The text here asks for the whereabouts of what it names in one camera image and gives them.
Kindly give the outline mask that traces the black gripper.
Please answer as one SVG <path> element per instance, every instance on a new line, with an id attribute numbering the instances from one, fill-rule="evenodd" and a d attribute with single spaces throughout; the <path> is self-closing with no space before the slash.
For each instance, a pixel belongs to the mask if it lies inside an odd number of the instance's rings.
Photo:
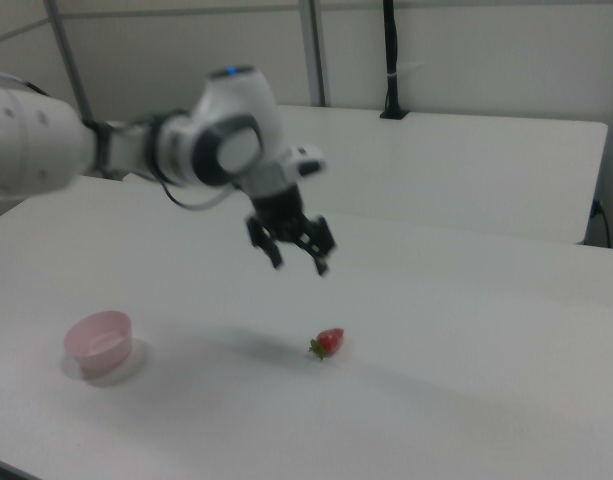
<path id="1" fill-rule="evenodd" d="M 312 257 L 318 275 L 327 274 L 328 257 L 336 242 L 323 216 L 305 216 L 297 185 L 271 196 L 251 198 L 251 203 L 254 213 L 246 219 L 251 244 L 266 254 L 275 270 L 282 267 L 283 259 L 274 240 L 295 241 Z"/>

